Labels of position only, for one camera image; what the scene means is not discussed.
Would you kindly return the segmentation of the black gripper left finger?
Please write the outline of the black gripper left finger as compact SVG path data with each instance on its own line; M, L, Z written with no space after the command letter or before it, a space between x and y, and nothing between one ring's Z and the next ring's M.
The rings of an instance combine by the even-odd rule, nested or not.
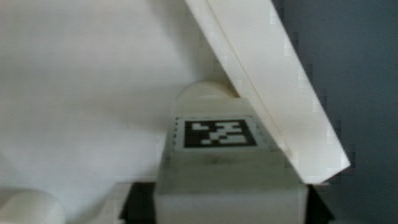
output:
M135 182L119 213L123 224L156 224L153 193L155 183Z

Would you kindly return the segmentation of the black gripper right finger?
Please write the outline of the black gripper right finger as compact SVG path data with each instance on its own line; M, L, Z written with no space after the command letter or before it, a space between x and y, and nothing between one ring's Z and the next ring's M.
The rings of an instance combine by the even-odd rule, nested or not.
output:
M322 199L315 186L309 186L304 224L331 224L336 220L332 211Z

